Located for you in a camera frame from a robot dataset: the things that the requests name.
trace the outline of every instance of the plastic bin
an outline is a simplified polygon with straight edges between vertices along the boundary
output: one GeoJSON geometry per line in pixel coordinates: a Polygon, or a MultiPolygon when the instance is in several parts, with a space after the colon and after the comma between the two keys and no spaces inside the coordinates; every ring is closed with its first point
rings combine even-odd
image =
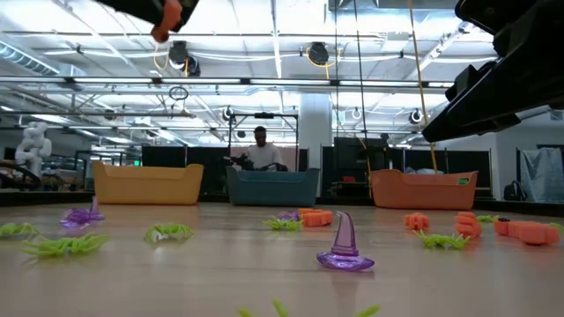
{"type": "Polygon", "coordinates": [[[306,172],[237,171],[231,166],[226,169],[229,200],[234,205],[315,205],[318,168],[306,172]]]}
{"type": "Polygon", "coordinates": [[[370,174],[376,206],[413,210],[470,210],[478,172],[406,174],[380,170],[370,174]]]}
{"type": "Polygon", "coordinates": [[[108,166],[94,162],[94,189],[99,203],[197,203],[204,166],[186,168],[108,166]]]}

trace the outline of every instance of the teal bin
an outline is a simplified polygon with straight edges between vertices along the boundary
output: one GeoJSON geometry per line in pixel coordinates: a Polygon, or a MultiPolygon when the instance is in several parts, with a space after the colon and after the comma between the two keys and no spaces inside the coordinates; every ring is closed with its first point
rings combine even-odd
{"type": "Polygon", "coordinates": [[[306,172],[252,172],[227,167],[229,200],[234,205],[311,207],[319,168],[306,172]]]}

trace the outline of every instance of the green toy spider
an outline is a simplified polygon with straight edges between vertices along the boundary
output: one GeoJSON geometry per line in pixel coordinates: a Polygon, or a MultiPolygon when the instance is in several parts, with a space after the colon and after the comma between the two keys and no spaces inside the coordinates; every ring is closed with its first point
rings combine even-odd
{"type": "Polygon", "coordinates": [[[500,216],[477,216],[476,220],[478,220],[479,223],[483,223],[483,224],[492,224],[493,222],[495,222],[495,220],[499,219],[500,216]]]}
{"type": "Polygon", "coordinates": [[[37,229],[28,223],[23,223],[21,225],[5,224],[0,226],[0,239],[25,236],[24,239],[26,240],[33,238],[38,234],[39,232],[37,229]]]}
{"type": "Polygon", "coordinates": [[[298,231],[301,229],[303,224],[303,220],[295,221],[295,220],[280,220],[278,218],[273,218],[269,220],[264,220],[263,224],[268,225],[272,230],[282,230],[286,229],[287,231],[298,231]]]}
{"type": "MultiPolygon", "coordinates": [[[[272,304],[274,305],[274,309],[276,309],[276,313],[278,313],[278,317],[288,317],[288,316],[289,316],[287,310],[282,306],[282,304],[280,303],[279,300],[274,299],[274,300],[272,301],[272,304]]],[[[370,317],[370,316],[374,316],[374,315],[376,315],[379,311],[380,311],[380,306],[379,306],[379,305],[371,306],[371,307],[369,307],[367,310],[358,313],[358,314],[357,314],[357,317],[370,317]]],[[[249,311],[245,310],[245,309],[240,309],[240,310],[239,310],[239,315],[240,315],[241,317],[253,317],[253,314],[250,313],[249,311]]]]}
{"type": "Polygon", "coordinates": [[[436,246],[446,247],[447,245],[450,245],[456,250],[461,250],[466,243],[470,241],[470,237],[463,238],[462,234],[457,237],[454,233],[451,236],[442,234],[431,234],[427,236],[423,233],[423,231],[413,231],[413,233],[415,233],[415,235],[423,241],[423,245],[427,248],[434,248],[436,246]]]}
{"type": "Polygon", "coordinates": [[[564,232],[564,225],[557,224],[557,223],[550,223],[548,225],[558,229],[559,232],[564,232]]]}
{"type": "Polygon", "coordinates": [[[169,224],[154,225],[145,234],[145,241],[155,243],[166,239],[187,239],[194,232],[187,225],[169,224]]]}
{"type": "Polygon", "coordinates": [[[94,232],[85,234],[80,238],[62,238],[59,240],[47,240],[42,238],[42,242],[34,243],[24,241],[24,245],[30,248],[23,248],[27,254],[37,256],[63,256],[67,254],[87,254],[100,248],[108,236],[96,235],[94,232]]]}

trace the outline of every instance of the orange plastic piece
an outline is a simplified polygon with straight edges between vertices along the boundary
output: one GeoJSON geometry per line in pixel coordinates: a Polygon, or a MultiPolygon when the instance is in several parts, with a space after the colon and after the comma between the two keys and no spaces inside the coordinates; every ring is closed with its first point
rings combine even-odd
{"type": "Polygon", "coordinates": [[[540,246],[560,241],[558,229],[532,221],[495,221],[494,230],[504,236],[518,238],[524,243],[540,246]]]}
{"type": "Polygon", "coordinates": [[[302,208],[298,212],[304,226],[323,226],[333,222],[333,213],[328,210],[302,208]]]}
{"type": "Polygon", "coordinates": [[[98,203],[175,204],[197,203],[204,166],[186,168],[109,166],[93,163],[98,203]]]}
{"type": "Polygon", "coordinates": [[[420,212],[404,216],[404,225],[412,230],[423,230],[429,227],[429,217],[420,212]]]}
{"type": "Polygon", "coordinates": [[[458,212],[455,229],[458,234],[462,234],[465,238],[470,237],[474,239],[482,234],[482,226],[479,224],[473,212],[458,212]]]}
{"type": "Polygon", "coordinates": [[[443,175],[380,170],[370,174],[376,206],[408,210],[471,210],[478,172],[443,175]],[[467,179],[459,185],[461,179],[467,179]]]}
{"type": "Polygon", "coordinates": [[[178,0],[166,0],[162,10],[162,22],[151,30],[152,37],[158,43],[168,41],[168,31],[174,29],[182,19],[182,6],[178,0]]]}

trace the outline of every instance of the white robot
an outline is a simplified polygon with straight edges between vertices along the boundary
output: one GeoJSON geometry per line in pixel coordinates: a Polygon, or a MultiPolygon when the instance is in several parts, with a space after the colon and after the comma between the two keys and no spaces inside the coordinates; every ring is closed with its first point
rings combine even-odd
{"type": "Polygon", "coordinates": [[[24,139],[16,149],[16,164],[29,163],[29,170],[37,177],[41,177],[43,158],[51,155],[51,140],[45,137],[47,123],[30,122],[29,128],[24,129],[24,139]]]}

